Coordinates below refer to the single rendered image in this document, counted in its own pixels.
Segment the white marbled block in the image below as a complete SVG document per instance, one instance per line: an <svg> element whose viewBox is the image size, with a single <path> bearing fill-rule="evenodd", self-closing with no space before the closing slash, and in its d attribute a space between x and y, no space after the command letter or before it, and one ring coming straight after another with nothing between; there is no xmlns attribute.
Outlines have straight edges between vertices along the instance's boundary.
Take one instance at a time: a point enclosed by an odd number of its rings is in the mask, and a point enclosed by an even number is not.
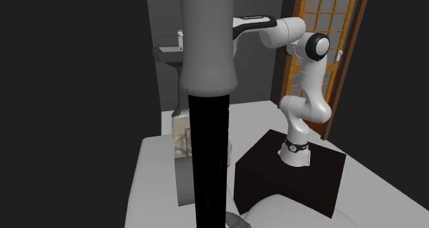
<svg viewBox="0 0 429 228"><path fill-rule="evenodd" d="M189 113L174 116L171 120L171 137L174 144L174 158L192 156Z"/></svg>

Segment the grey and black tall cylinder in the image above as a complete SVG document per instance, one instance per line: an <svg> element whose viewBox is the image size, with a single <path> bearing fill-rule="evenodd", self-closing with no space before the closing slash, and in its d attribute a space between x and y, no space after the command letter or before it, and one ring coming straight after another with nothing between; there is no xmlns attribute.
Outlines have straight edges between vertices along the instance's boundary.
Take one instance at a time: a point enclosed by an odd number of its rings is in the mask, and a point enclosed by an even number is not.
<svg viewBox="0 0 429 228"><path fill-rule="evenodd" d="M197 228L226 228L230 94L237 88L234 0L180 0L180 86L188 95Z"/></svg>

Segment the grey short cylinder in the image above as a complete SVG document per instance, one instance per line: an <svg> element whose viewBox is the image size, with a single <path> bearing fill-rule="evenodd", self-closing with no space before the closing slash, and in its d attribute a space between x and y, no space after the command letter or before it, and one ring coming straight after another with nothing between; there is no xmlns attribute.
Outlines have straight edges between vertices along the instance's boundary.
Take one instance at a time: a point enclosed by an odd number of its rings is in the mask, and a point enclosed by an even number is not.
<svg viewBox="0 0 429 228"><path fill-rule="evenodd" d="M195 202L192 157L175 159L175 180L178 206L190 205Z"/></svg>

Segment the dark robot stand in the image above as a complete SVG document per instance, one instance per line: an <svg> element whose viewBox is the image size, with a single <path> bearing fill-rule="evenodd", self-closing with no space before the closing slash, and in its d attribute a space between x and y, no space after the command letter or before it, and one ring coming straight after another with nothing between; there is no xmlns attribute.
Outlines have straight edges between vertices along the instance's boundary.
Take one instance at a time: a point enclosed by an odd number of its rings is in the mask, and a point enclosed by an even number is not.
<svg viewBox="0 0 429 228"><path fill-rule="evenodd" d="M278 155L285 139L286 134L270 129L235 163L233 197L239 213L280 194L332 217L346 155L310 143L310 165L291 167Z"/></svg>

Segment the small grey marbled thing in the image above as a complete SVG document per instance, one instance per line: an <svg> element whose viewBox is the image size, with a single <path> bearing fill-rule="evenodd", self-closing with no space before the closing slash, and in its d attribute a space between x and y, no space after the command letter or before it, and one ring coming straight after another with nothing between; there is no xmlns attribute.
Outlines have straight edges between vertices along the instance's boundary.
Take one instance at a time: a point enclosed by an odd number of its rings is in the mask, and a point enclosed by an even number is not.
<svg viewBox="0 0 429 228"><path fill-rule="evenodd" d="M242 217L232 212L225 213L225 224L226 228L252 228Z"/></svg>

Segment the orange lattice door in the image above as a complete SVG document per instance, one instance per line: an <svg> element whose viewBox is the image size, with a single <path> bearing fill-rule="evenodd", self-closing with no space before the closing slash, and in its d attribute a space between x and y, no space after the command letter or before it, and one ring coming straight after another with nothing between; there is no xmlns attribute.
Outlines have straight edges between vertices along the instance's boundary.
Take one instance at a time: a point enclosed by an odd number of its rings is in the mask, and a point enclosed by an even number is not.
<svg viewBox="0 0 429 228"><path fill-rule="evenodd" d="M307 31L327 34L331 39L322 92L332 113L335 113L338 108L342 86L367 1L295 0L294 2L293 15L305 20Z"/></svg>

